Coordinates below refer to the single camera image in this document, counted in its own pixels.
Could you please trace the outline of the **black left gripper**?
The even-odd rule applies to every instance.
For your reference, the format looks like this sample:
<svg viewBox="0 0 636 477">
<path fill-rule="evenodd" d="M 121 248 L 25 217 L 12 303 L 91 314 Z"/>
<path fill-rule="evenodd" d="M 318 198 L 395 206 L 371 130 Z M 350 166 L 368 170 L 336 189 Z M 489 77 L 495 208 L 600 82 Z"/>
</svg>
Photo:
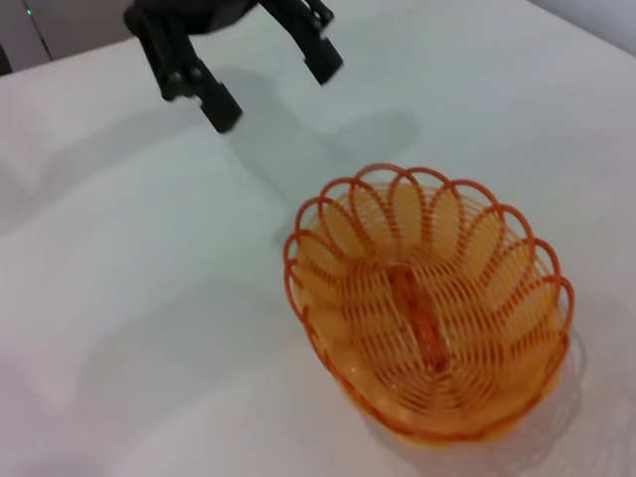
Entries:
<svg viewBox="0 0 636 477">
<path fill-rule="evenodd" d="M 291 36 L 315 79 L 327 83 L 343 65 L 333 44 L 322 37 L 334 13 L 319 0 L 260 0 L 259 4 Z M 139 39 L 163 99 L 197 97 L 213 127 L 227 133 L 242 109 L 197 56 L 188 35 L 230 27 L 255 6 L 256 1 L 249 0 L 133 1 L 123 19 Z"/>
</svg>

